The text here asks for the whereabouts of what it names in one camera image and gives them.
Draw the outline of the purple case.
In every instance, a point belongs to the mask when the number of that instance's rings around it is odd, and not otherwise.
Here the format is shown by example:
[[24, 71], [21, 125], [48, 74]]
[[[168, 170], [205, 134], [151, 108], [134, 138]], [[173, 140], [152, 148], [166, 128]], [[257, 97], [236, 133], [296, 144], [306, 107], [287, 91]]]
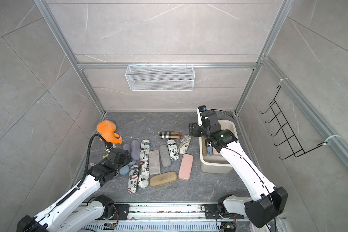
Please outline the purple case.
[[[130, 144], [124, 144], [123, 145], [123, 149], [124, 150], [127, 150], [129, 153], [131, 153], [131, 145]], [[132, 160], [128, 165], [129, 166], [133, 166], [136, 164], [136, 161], [135, 160]]]
[[133, 139], [130, 144], [130, 154], [133, 160], [140, 160], [140, 142], [136, 139]]

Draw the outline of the light blue fabric case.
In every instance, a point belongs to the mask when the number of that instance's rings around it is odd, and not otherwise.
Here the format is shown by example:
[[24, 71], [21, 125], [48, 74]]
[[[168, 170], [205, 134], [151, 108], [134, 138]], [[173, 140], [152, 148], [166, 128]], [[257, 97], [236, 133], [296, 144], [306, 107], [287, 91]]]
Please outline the light blue fabric case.
[[213, 156], [213, 147], [207, 147], [207, 152], [209, 156]]

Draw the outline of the pink slim case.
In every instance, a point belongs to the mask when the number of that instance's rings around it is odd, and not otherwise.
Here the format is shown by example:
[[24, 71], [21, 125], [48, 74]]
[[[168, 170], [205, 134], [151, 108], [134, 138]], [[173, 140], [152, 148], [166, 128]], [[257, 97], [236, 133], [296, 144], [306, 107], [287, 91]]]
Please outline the pink slim case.
[[221, 154], [216, 150], [216, 148], [213, 148], [212, 151], [214, 156], [221, 156]]

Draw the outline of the beige plastic storage bin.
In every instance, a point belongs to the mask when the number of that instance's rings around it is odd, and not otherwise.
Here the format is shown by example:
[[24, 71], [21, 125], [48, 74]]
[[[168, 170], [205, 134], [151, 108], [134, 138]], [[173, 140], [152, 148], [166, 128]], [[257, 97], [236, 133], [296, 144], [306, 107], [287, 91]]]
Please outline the beige plastic storage bin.
[[[230, 120], [219, 120], [221, 128], [223, 130], [230, 130], [236, 137], [236, 127], [235, 124]], [[199, 139], [200, 147], [200, 166], [201, 170], [205, 173], [214, 173], [214, 174], [227, 174], [232, 171], [234, 168], [228, 163], [228, 161], [222, 156], [210, 156], [205, 146], [205, 140], [203, 137]]]

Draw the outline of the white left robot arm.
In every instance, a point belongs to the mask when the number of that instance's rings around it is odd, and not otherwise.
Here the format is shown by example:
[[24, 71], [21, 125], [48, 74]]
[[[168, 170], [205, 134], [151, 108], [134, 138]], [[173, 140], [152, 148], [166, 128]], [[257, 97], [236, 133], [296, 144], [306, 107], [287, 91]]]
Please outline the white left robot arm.
[[102, 139], [108, 156], [90, 167], [90, 150], [95, 137], [102, 136], [94, 134], [90, 138], [81, 180], [45, 210], [33, 217], [23, 217], [17, 224], [18, 232], [77, 232], [93, 220], [111, 219], [118, 215], [114, 201], [103, 194], [92, 198], [87, 206], [77, 211], [87, 198], [113, 180], [120, 169], [132, 161], [129, 151], [114, 148], [112, 143]]

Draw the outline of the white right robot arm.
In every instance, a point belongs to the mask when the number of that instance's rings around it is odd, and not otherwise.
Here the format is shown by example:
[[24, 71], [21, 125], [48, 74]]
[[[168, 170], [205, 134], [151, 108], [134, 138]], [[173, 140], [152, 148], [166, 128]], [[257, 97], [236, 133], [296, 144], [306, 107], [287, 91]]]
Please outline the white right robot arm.
[[207, 147], [214, 148], [233, 167], [246, 186], [250, 197], [226, 196], [218, 202], [220, 212], [247, 216], [257, 228], [262, 228], [283, 213], [288, 193], [269, 181], [242, 149], [237, 137], [224, 130], [213, 109], [197, 108], [198, 121], [189, 124], [189, 134], [202, 137]]

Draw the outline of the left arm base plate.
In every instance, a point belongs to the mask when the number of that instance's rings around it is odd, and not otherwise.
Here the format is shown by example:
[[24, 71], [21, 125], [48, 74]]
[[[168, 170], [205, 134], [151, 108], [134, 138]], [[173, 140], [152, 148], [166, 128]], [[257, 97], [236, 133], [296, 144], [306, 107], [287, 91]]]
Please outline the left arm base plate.
[[130, 210], [129, 204], [117, 204], [117, 205], [107, 206], [104, 209], [102, 218], [104, 220], [112, 220], [112, 219], [126, 220], [129, 214], [129, 210]]

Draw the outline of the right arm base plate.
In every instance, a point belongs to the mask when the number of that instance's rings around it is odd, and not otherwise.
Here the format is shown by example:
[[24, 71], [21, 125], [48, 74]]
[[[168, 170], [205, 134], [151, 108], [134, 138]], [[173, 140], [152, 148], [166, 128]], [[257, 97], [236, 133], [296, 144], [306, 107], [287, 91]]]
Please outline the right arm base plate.
[[201, 210], [205, 213], [206, 219], [244, 219], [240, 214], [230, 214], [226, 211], [221, 211], [217, 204], [203, 204]]

